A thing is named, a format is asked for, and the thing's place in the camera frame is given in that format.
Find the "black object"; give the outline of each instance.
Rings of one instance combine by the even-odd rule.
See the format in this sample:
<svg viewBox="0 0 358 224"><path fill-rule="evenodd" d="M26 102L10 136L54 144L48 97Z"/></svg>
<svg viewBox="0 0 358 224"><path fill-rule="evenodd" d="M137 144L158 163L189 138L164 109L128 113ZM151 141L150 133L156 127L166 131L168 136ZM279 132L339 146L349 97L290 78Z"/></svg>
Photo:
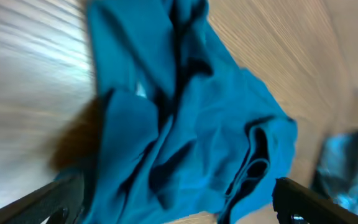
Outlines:
<svg viewBox="0 0 358 224"><path fill-rule="evenodd" d="M0 209L0 223L47 224L76 223L84 192L82 176L52 182Z"/></svg>
<svg viewBox="0 0 358 224"><path fill-rule="evenodd" d="M273 209L280 224L358 224L358 215L285 177L276 180Z"/></svg>

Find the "folded fabric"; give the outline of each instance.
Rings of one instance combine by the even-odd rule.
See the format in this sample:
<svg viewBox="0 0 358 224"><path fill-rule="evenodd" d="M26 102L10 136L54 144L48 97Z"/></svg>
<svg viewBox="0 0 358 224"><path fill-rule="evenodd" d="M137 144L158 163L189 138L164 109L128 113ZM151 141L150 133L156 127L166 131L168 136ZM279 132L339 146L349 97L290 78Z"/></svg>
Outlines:
<svg viewBox="0 0 358 224"><path fill-rule="evenodd" d="M201 211L234 223L272 201L296 123L236 65L207 13L205 0L88 3L104 129L84 223Z"/></svg>
<svg viewBox="0 0 358 224"><path fill-rule="evenodd" d="M358 215L358 130L325 140L311 188Z"/></svg>

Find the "dark blue cloth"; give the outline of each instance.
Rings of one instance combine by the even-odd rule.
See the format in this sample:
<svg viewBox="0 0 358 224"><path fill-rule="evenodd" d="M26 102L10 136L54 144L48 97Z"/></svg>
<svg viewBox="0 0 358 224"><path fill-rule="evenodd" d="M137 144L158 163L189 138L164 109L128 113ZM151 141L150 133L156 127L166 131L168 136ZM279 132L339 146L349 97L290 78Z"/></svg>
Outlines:
<svg viewBox="0 0 358 224"><path fill-rule="evenodd" d="M104 105L85 223L234 223L272 201L296 123L231 58L205 0L97 0L89 32ZM137 82L147 99L134 94Z"/></svg>

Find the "crumpled cloth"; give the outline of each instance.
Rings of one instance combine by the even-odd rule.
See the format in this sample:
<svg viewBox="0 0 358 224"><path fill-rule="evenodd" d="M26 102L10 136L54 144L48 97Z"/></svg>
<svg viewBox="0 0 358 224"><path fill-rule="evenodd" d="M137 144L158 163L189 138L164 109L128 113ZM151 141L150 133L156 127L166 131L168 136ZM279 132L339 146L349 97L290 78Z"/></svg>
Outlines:
<svg viewBox="0 0 358 224"><path fill-rule="evenodd" d="M275 179L290 170L296 123L236 65L207 13L205 0L88 3L104 128L84 223L163 223L201 211L234 223L272 201Z"/></svg>
<svg viewBox="0 0 358 224"><path fill-rule="evenodd" d="M325 140L311 188L358 215L358 130Z"/></svg>

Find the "wooden floor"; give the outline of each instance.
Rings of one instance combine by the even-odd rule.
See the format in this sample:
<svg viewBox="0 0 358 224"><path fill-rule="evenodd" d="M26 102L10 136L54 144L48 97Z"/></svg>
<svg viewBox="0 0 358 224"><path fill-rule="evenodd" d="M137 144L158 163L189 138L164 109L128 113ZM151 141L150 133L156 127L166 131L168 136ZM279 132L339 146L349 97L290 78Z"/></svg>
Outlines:
<svg viewBox="0 0 358 224"><path fill-rule="evenodd" d="M239 65L298 121L290 177L307 185L319 144L353 96L323 0L210 0L210 22ZM78 0L0 0L0 207L98 148L94 72ZM213 222L198 215L184 223ZM244 223L277 223L271 207Z"/></svg>

